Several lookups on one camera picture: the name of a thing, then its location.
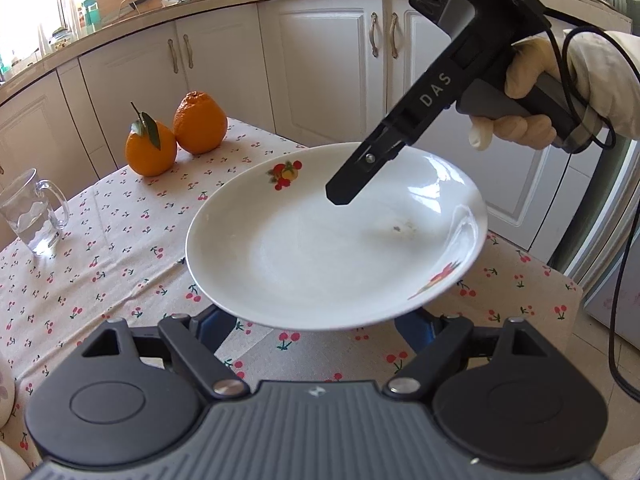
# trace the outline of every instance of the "countertop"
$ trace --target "countertop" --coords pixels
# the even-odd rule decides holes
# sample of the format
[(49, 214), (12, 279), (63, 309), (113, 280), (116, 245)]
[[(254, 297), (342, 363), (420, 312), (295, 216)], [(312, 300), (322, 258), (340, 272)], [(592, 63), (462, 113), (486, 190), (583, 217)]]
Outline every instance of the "countertop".
[[(91, 50), (103, 46), (111, 41), (118, 40), (129, 34), (133, 34), (145, 28), (160, 25), (161, 23), (178, 20), (193, 14), (207, 12), (210, 10), (221, 9), (223, 7), (232, 7), (252, 2), (260, 2), (263, 0), (198, 0), (195, 2), (185, 2), (171, 7), (152, 10), (139, 16), (123, 20), (105, 27), (85, 38), (82, 38), (69, 46), (50, 54), (45, 59), (40, 60), (34, 65), (20, 72), (7, 83), (0, 86), (0, 105), (9, 100), (13, 95), (27, 87), (34, 81), (52, 72), (57, 67), (66, 62), (82, 56)], [(580, 20), (590, 23), (598, 23), (598, 18), (604, 20), (607, 16), (616, 14), (611, 8), (605, 4), (596, 2), (588, 2), (586, 0), (541, 0), (549, 9), (553, 9), (564, 14), (574, 16)], [(620, 17), (620, 30), (630, 27), (631, 20), (626, 16), (618, 14)]]

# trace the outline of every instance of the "circular pad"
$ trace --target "circular pad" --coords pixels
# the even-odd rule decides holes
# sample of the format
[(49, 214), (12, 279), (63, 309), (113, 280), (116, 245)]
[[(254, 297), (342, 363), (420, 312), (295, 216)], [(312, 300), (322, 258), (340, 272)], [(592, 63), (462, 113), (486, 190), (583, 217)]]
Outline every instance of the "circular pad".
[(135, 416), (144, 405), (145, 394), (140, 388), (119, 382), (90, 384), (71, 399), (71, 411), (93, 424), (123, 422)]
[(435, 419), (473, 458), (503, 468), (540, 471), (588, 460), (606, 427), (606, 405), (569, 363), (555, 364), (511, 357), (456, 374), (436, 391)]

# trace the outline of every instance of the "jar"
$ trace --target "jar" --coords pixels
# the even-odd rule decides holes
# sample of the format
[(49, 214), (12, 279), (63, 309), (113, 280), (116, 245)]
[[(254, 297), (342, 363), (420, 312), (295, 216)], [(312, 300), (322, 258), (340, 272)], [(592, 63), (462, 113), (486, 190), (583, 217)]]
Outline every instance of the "jar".
[(68, 44), (71, 44), (73, 40), (74, 35), (65, 27), (60, 27), (51, 35), (49, 44), (54, 51), (58, 51), (61, 48), (65, 48)]

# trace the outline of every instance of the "sleeve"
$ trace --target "sleeve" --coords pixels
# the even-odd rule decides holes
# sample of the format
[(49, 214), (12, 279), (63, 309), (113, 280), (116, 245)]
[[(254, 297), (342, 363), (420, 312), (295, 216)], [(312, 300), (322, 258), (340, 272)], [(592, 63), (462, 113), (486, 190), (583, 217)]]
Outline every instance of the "sleeve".
[[(624, 32), (607, 34), (640, 70), (640, 37)], [(578, 92), (591, 107), (609, 118), (616, 133), (640, 139), (640, 82), (622, 54), (605, 38), (584, 32), (571, 40), (568, 57)]]

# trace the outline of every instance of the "pitcher handle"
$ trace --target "pitcher handle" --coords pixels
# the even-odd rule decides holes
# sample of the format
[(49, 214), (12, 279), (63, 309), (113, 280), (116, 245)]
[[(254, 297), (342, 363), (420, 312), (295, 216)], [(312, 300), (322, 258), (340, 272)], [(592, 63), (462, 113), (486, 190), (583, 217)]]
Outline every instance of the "pitcher handle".
[(50, 180), (41, 180), (36, 184), (37, 193), (42, 193), (43, 189), (50, 190), (50, 192), (52, 192), (60, 202), (60, 205), (62, 206), (62, 212), (64, 213), (64, 218), (60, 220), (56, 217), (56, 222), (54, 225), (56, 229), (65, 228), (69, 222), (69, 204), (66, 202), (65, 196), (62, 194), (62, 191), (60, 191), (60, 188)]

